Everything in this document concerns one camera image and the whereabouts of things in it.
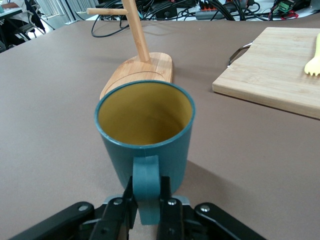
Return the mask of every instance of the yellow utensil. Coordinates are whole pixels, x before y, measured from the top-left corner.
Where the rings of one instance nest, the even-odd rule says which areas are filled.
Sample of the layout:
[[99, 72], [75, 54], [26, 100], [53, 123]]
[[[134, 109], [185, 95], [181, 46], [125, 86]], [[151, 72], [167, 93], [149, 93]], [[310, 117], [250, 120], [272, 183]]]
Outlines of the yellow utensil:
[[316, 37], [314, 57], [305, 65], [304, 72], [315, 76], [320, 74], [320, 33]]

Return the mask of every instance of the mug rim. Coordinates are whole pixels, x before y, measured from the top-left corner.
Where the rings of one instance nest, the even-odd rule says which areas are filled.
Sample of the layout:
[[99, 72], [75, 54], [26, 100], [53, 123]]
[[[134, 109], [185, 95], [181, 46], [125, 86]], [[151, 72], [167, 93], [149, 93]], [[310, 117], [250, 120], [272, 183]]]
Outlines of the mug rim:
[[[177, 133], [176, 135], [174, 135], [173, 137], [170, 137], [164, 141], [160, 141], [160, 142], [157, 142], [157, 143], [153, 143], [153, 144], [148, 144], [148, 145], [135, 145], [135, 144], [129, 144], [129, 143], [124, 143], [124, 142], [121, 142], [121, 141], [118, 141], [114, 138], [112, 138], [111, 136], [109, 136], [107, 133], [105, 133], [103, 131], [103, 129], [101, 128], [100, 124], [99, 124], [99, 121], [98, 121], [98, 113], [99, 113], [99, 110], [100, 110], [100, 107], [102, 106], [102, 104], [104, 103], [104, 101], [110, 96], [112, 95], [114, 92], [122, 89], [122, 88], [125, 88], [127, 86], [130, 86], [130, 85], [134, 85], [134, 84], [142, 84], [142, 83], [156, 83], [156, 84], [164, 84], [164, 85], [169, 85], [171, 87], [174, 87], [176, 89], [178, 89], [180, 92], [182, 92], [186, 97], [187, 99], [189, 100], [190, 102], [190, 105], [191, 105], [191, 108], [192, 108], [192, 115], [191, 115], [191, 118], [188, 122], [188, 124], [179, 132]], [[166, 82], [166, 81], [160, 81], [160, 80], [137, 80], [137, 81], [133, 81], [133, 82], [129, 82], [129, 83], [125, 83], [121, 86], [118, 86], [114, 89], [112, 89], [110, 92], [108, 92], [105, 96], [103, 96], [103, 98], [99, 101], [99, 103], [97, 104], [96, 108], [95, 108], [95, 111], [94, 111], [94, 122], [95, 122], [95, 126], [96, 128], [98, 129], [99, 133], [104, 137], [106, 138], [108, 141], [116, 144], [116, 145], [121, 145], [123, 147], [126, 147], [126, 148], [130, 148], [130, 149], [149, 149], [149, 148], [156, 148], [156, 147], [160, 147], [160, 146], [163, 146], [163, 145], [166, 145], [168, 143], [171, 143], [172, 141], [174, 141], [175, 139], [178, 139], [180, 138], [186, 131], [188, 131], [191, 126], [192, 126], [192, 123], [194, 121], [194, 118], [195, 118], [195, 115], [196, 115], [196, 106], [195, 106], [195, 102], [194, 100], [192, 99], [192, 97], [190, 96], [190, 94], [184, 90], [182, 87], [176, 85], [176, 84], [173, 84], [171, 82]]]

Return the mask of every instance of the silver screw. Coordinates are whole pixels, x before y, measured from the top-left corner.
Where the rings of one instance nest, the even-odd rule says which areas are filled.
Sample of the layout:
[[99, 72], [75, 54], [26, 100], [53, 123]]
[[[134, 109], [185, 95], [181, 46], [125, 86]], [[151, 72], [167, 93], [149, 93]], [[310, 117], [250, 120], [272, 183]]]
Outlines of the silver screw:
[[200, 210], [201, 210], [202, 212], [207, 213], [207, 212], [210, 211], [210, 207], [209, 207], [208, 205], [202, 205], [202, 206], [200, 207]]
[[81, 207], [78, 208], [80, 212], [85, 211], [87, 209], [88, 209], [88, 205], [82, 205]]
[[114, 205], [120, 205], [120, 204], [122, 204], [122, 202], [123, 202], [123, 201], [122, 201], [121, 198], [117, 198], [116, 200], [113, 201], [113, 204], [114, 204]]
[[168, 204], [173, 206], [173, 205], [177, 204], [177, 201], [175, 199], [171, 198], [171, 199], [168, 200]]

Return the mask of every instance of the brown tabletop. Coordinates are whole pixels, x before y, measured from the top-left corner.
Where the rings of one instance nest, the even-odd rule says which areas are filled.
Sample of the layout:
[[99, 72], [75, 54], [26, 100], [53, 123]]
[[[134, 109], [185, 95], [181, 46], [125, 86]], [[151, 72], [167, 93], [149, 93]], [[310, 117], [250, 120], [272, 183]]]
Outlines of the brown tabletop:
[[[150, 52], [172, 57], [173, 82], [196, 105], [175, 194], [193, 207], [212, 202], [270, 240], [320, 239], [320, 121], [213, 93], [212, 82], [266, 27], [320, 28], [319, 17], [142, 23]], [[73, 203], [99, 207], [123, 192], [94, 111], [107, 80], [137, 50], [128, 29], [94, 38], [92, 25], [64, 26], [0, 54], [0, 239]], [[109, 34], [119, 23], [96, 29]], [[130, 239], [156, 232], [137, 218]]]

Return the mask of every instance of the blue mug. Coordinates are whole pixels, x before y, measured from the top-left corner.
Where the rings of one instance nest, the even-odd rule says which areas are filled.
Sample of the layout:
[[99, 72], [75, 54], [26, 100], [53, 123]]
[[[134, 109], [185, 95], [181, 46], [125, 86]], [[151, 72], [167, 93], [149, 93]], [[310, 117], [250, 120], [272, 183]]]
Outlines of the blue mug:
[[124, 188], [132, 176], [143, 225], [160, 221], [161, 177], [170, 177], [172, 193], [183, 181], [195, 113], [185, 90], [157, 80], [121, 85], [96, 107], [96, 127]]

